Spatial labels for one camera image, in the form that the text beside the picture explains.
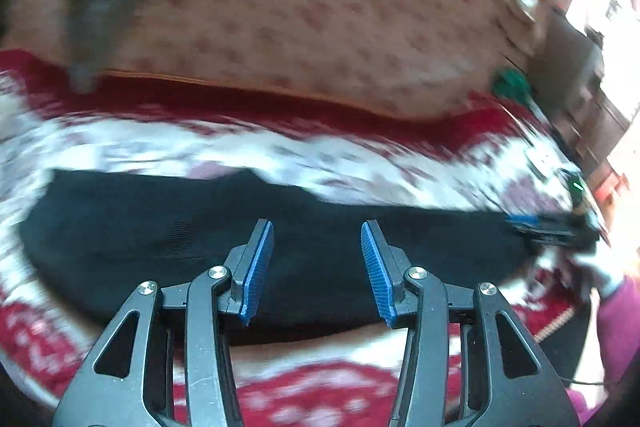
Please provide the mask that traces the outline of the right hand white glove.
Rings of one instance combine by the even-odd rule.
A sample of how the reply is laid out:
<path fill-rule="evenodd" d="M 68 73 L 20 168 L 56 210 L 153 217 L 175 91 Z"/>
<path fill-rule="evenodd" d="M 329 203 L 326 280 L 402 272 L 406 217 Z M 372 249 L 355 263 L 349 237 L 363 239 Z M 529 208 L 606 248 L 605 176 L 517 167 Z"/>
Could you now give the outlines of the right hand white glove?
<path fill-rule="evenodd" d="M 606 248 L 592 253 L 571 254 L 568 260 L 587 274 L 590 285 L 597 289 L 601 299 L 611 297 L 624 283 L 622 262 Z"/>

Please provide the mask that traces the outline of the pink sleeve right forearm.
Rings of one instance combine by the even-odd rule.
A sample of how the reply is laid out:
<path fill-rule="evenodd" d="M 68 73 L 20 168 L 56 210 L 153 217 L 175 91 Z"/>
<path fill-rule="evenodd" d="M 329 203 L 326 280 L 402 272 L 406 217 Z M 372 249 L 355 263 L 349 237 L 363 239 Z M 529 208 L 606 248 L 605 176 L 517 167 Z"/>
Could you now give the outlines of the pink sleeve right forearm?
<path fill-rule="evenodd" d="M 630 277 L 624 277 L 600 303 L 597 331 L 608 392 L 623 378 L 639 349 L 639 308 L 639 289 Z"/>

